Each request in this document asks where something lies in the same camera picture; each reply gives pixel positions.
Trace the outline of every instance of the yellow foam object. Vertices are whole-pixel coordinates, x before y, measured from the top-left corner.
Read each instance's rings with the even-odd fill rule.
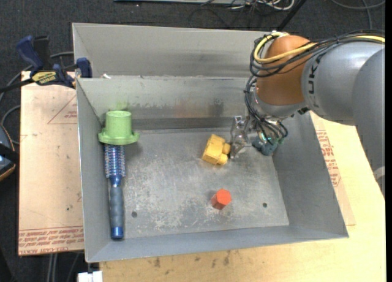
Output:
[[[207,141],[202,160],[212,164],[222,165],[227,162],[229,152],[230,145],[222,137],[212,134]]]

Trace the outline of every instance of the power cord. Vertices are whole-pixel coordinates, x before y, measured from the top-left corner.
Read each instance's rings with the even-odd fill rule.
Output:
[[[192,24],[192,19],[197,12],[208,12],[218,18],[218,20],[223,23],[225,28],[230,29],[233,25],[241,18],[242,15],[246,14],[248,17],[247,28],[251,28],[252,20],[254,18],[254,13],[257,12],[260,16],[267,16],[268,13],[264,13],[260,8],[261,6],[268,7],[273,12],[282,12],[290,10],[295,0],[233,0],[228,5],[219,4],[214,6],[214,8],[208,8],[208,6],[216,0],[209,0],[207,2],[201,3],[198,7],[193,10],[188,16],[188,24],[191,28],[194,28]],[[232,21],[227,21],[225,17],[219,15],[217,12],[218,8],[223,8],[230,10],[231,12],[238,12]]]
[[[338,6],[341,6],[341,7],[345,8],[345,9],[357,10],[357,11],[366,11],[367,12],[367,20],[369,22],[369,29],[373,29],[373,24],[372,24],[372,18],[371,18],[370,10],[371,9],[375,9],[375,8],[380,7],[380,6],[385,4],[385,0],[383,0],[383,1],[379,2],[379,3],[377,3],[377,4],[369,6],[369,5],[367,5],[365,0],[361,0],[362,3],[363,3],[363,6],[348,6],[348,5],[342,4],[340,2],[337,2],[336,0],[330,0],[330,1],[335,3]]]

